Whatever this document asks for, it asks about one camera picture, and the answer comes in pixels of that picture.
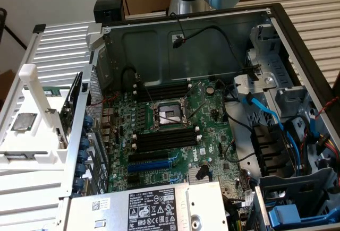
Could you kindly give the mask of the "CPU socket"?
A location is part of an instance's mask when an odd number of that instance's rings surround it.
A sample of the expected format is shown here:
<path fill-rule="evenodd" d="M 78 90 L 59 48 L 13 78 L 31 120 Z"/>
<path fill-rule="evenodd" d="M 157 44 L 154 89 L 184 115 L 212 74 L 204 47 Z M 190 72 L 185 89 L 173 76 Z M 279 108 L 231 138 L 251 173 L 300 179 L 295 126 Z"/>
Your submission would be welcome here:
<path fill-rule="evenodd" d="M 149 104 L 151 110 L 150 130 L 166 131 L 186 129 L 192 125 L 189 114 L 186 111 L 186 99 L 170 99 L 155 101 Z"/>

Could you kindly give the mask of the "thin steel locking lever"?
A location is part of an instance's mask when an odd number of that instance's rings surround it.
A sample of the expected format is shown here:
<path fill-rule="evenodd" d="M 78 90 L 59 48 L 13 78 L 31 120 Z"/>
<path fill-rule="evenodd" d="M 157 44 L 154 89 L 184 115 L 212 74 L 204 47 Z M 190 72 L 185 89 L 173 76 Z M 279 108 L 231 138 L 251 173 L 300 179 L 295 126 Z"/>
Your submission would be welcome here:
<path fill-rule="evenodd" d="M 139 74 L 137 74 L 137 81 L 138 81 L 139 87 L 143 88 L 145 90 L 145 92 L 147 93 L 148 98 L 149 98 L 150 102 L 153 104 L 153 108 L 154 108 L 155 107 L 154 101 L 153 101 L 153 99 L 150 95 L 150 92 L 149 92 L 147 86 L 145 85 L 144 81 L 142 80 L 141 75 L 139 75 Z"/>
<path fill-rule="evenodd" d="M 204 102 L 202 102 L 196 110 L 194 110 L 188 117 L 188 119 L 190 119 L 191 117 L 193 117 L 205 104 L 206 104 L 206 100 Z"/>

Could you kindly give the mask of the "green Dell motherboard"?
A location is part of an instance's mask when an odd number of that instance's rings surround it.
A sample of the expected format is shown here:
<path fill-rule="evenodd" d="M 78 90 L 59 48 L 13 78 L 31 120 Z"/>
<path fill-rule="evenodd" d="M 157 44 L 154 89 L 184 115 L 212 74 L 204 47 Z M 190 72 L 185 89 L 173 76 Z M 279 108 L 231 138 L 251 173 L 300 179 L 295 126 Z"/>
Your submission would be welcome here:
<path fill-rule="evenodd" d="M 232 135 L 230 121 L 225 118 L 225 100 L 234 99 L 231 85 L 220 80 L 201 80 L 204 87 L 206 104 L 189 120 L 190 127 L 199 126 L 196 146 L 159 150 L 167 151 L 172 161 L 169 169 L 147 172 L 128 173 L 128 166 L 144 163 L 128 163 L 128 156 L 138 152 L 134 134 L 153 133 L 150 101 L 138 102 L 133 97 L 136 91 L 114 93 L 104 100 L 101 118 L 101 134 L 109 154 L 108 191 L 120 192 L 157 185 L 170 185 L 188 181 L 188 171 L 200 167 L 196 174 L 198 180 L 209 176 L 218 181 L 225 194 L 239 198 L 248 188 L 249 178 L 241 168 L 245 157 L 236 153 L 236 141 Z M 215 93 L 209 96 L 207 87 L 213 87 Z M 202 103 L 199 88 L 196 87 L 186 98 L 186 111 L 190 115 Z M 129 175 L 139 175 L 140 184 L 127 185 Z"/>

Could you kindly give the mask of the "long black expansion slot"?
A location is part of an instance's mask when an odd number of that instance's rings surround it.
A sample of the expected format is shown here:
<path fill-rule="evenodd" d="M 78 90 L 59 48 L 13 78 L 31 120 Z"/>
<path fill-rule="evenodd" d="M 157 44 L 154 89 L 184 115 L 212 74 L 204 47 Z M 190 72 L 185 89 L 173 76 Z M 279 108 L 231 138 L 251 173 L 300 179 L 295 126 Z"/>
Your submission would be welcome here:
<path fill-rule="evenodd" d="M 167 151 L 152 151 L 145 153 L 135 153 L 128 156 L 128 163 L 148 162 L 156 160 L 168 159 L 169 154 Z"/>

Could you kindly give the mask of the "open grey PC case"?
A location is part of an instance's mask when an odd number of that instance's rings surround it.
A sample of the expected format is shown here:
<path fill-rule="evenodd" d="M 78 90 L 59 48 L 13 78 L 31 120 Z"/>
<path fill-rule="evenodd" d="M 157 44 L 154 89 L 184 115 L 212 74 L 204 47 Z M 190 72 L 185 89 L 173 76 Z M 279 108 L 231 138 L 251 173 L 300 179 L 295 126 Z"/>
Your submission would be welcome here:
<path fill-rule="evenodd" d="M 288 53 L 288 61 L 305 86 L 305 115 L 286 120 L 252 93 L 239 101 L 234 78 L 247 74 L 258 80 L 248 50 L 250 31 L 272 24 Z M 220 80 L 231 85 L 234 99 L 225 100 L 240 166 L 249 178 L 241 197 L 225 194 L 220 186 L 228 231 L 246 228 L 255 187 L 260 178 L 291 178 L 332 168 L 340 184 L 340 95 L 334 94 L 291 19 L 279 4 L 212 11 L 187 16 L 172 13 L 162 18 L 138 19 L 102 25 L 90 35 L 90 63 L 84 68 L 72 123 L 65 181 L 69 196 L 58 231 L 66 231 L 71 201 L 108 191 L 109 154 L 101 134 L 104 100 L 116 92 L 132 92 L 137 74 L 144 82 Z M 84 116 L 93 118 L 91 130 Z M 90 141 L 83 189 L 73 181 L 81 138 Z"/>

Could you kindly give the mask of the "blue expansion slot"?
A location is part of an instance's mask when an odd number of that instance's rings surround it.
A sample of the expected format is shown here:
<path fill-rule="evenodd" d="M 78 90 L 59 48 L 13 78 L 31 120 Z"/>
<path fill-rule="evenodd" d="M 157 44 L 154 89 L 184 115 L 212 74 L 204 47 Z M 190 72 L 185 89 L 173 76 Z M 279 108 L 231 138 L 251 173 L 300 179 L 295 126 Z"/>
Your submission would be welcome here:
<path fill-rule="evenodd" d="M 129 165 L 127 167 L 128 169 L 127 172 L 128 173 L 147 172 L 151 170 L 169 169 L 171 167 L 172 167 L 171 160 L 159 160 Z"/>

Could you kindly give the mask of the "silver chipset heatsink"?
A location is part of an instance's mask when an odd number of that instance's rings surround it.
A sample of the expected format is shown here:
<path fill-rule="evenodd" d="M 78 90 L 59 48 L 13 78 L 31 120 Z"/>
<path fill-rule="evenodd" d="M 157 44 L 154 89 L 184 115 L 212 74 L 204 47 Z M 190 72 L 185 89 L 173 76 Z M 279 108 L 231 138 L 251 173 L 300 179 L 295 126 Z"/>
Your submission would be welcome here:
<path fill-rule="evenodd" d="M 198 173 L 198 171 L 200 169 L 201 169 L 200 167 L 189 169 L 189 171 L 188 171 L 188 181 L 189 181 L 190 185 L 208 183 L 208 182 L 212 181 L 212 179 L 210 179 L 209 176 L 205 176 L 203 179 L 198 180 L 196 178 L 196 174 Z"/>

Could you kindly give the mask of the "graphics card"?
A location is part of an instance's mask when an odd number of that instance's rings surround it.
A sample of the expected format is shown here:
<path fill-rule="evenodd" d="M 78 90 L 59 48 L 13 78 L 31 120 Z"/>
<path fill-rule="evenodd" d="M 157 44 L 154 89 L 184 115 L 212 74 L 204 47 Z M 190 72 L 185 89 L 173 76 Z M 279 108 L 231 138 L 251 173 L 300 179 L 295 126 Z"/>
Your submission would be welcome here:
<path fill-rule="evenodd" d="M 74 119 L 75 109 L 77 106 L 78 96 L 82 83 L 83 72 L 76 75 L 71 88 L 66 96 L 66 100 L 59 113 L 61 128 L 58 130 L 60 147 L 66 149 L 68 146 L 68 136 L 71 133 L 72 123 Z"/>

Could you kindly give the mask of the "grey metal disk bay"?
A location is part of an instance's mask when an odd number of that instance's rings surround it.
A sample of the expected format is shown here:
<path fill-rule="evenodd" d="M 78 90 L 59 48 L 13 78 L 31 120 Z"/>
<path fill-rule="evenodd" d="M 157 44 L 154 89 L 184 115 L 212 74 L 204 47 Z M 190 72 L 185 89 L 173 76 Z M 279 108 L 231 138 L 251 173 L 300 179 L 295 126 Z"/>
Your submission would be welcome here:
<path fill-rule="evenodd" d="M 252 65 L 259 65 L 256 74 L 262 83 L 256 86 L 260 91 L 257 98 L 282 120 L 304 116 L 308 93 L 294 75 L 287 50 L 274 26 L 257 25 L 251 29 L 249 38 L 252 48 L 248 50 L 248 57 Z"/>

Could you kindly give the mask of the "black box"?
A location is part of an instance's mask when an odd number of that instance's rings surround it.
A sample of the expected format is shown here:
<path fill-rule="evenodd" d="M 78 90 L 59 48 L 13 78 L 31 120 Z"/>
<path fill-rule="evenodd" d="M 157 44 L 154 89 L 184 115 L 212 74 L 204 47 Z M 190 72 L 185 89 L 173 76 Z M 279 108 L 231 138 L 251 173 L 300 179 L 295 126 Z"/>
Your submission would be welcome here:
<path fill-rule="evenodd" d="M 93 15 L 95 22 L 102 25 L 125 21 L 123 0 L 97 0 Z"/>

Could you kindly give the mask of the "silver power supply with label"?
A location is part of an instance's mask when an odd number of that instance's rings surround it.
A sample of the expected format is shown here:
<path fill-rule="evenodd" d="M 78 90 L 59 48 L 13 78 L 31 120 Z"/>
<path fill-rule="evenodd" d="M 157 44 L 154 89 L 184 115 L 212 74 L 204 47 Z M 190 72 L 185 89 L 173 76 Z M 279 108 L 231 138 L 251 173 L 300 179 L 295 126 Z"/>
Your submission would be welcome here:
<path fill-rule="evenodd" d="M 66 231 L 228 231 L 219 183 L 189 183 L 71 201 Z"/>

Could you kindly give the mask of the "white parts rack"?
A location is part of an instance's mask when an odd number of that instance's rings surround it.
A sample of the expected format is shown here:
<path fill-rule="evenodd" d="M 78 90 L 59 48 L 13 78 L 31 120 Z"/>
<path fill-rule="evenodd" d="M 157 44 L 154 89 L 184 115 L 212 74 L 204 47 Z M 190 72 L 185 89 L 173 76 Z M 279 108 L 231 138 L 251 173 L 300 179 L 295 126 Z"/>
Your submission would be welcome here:
<path fill-rule="evenodd" d="M 38 79 L 34 64 L 24 64 L 19 71 L 19 90 L 13 96 L 19 109 L 10 115 L 9 124 L 0 132 L 0 174 L 9 171 L 61 170 L 66 160 L 67 148 L 60 147 L 58 130 L 61 128 L 59 113 L 68 90 L 60 97 L 48 97 Z M 19 113 L 36 113 L 30 131 L 12 131 Z M 5 155 L 34 155 L 36 160 L 8 160 Z"/>

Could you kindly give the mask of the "silver CPU chip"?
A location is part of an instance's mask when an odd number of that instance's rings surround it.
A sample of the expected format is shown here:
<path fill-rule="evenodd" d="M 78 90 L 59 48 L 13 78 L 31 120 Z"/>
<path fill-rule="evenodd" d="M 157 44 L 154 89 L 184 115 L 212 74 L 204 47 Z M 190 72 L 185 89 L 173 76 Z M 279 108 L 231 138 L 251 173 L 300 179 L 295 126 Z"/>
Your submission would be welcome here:
<path fill-rule="evenodd" d="M 36 113 L 19 113 L 11 128 L 12 131 L 30 131 L 37 117 Z"/>

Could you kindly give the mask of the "grey disk cage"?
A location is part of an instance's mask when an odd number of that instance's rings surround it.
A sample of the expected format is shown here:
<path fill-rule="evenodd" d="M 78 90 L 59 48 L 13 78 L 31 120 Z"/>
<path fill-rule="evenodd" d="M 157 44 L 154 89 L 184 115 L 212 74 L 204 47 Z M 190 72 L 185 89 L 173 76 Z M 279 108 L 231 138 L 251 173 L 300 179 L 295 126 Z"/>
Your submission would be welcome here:
<path fill-rule="evenodd" d="M 267 176 L 260 178 L 250 207 L 246 228 L 253 231 L 340 231 L 334 224 L 273 229 L 268 217 L 275 206 L 295 204 L 301 218 L 325 215 L 340 206 L 340 184 L 332 168 L 291 178 Z"/>

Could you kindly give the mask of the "blue plastic latch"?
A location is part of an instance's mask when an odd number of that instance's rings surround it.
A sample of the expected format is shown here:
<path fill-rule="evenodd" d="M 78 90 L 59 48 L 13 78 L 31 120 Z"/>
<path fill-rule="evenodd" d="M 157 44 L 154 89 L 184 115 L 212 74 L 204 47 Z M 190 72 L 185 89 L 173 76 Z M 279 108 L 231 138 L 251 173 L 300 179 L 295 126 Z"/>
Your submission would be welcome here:
<path fill-rule="evenodd" d="M 325 215 L 301 218 L 295 204 L 275 206 L 268 213 L 271 227 L 277 230 L 334 224 L 340 221 L 340 206 Z"/>

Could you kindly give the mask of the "metal socket cover frame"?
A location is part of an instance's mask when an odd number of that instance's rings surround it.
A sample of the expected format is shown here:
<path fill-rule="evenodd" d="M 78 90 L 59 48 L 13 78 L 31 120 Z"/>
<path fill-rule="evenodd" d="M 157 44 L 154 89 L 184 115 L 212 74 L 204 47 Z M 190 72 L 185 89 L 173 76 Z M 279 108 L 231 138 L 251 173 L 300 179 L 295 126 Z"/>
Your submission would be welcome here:
<path fill-rule="evenodd" d="M 199 88 L 199 93 L 201 95 L 201 101 L 205 100 L 205 92 L 204 92 L 204 87 L 201 85 L 201 81 L 197 82 L 195 85 L 193 85 L 190 90 L 185 94 L 184 99 L 186 99 L 192 92 L 193 90 L 198 87 Z"/>

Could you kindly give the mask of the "silver disk bracket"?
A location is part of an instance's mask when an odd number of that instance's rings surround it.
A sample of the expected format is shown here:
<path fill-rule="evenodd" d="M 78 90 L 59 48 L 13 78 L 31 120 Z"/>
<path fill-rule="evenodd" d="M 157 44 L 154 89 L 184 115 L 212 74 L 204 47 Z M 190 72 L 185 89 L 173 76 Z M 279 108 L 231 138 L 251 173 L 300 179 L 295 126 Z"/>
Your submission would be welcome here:
<path fill-rule="evenodd" d="M 239 101 L 243 101 L 249 92 L 257 96 L 258 94 L 262 94 L 265 89 L 277 87 L 272 73 L 259 75 L 258 80 L 251 79 L 247 74 L 238 75 L 234 78 L 234 84 L 236 85 Z"/>

